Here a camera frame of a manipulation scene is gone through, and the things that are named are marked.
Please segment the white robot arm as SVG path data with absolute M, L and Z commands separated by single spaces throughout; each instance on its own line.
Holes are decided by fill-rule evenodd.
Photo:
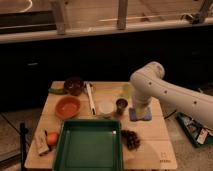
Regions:
M 213 129 L 213 96 L 166 82 L 164 75 L 164 67 L 158 62 L 150 62 L 136 70 L 130 76 L 133 106 L 148 106 L 154 97 L 174 105 L 180 112 Z

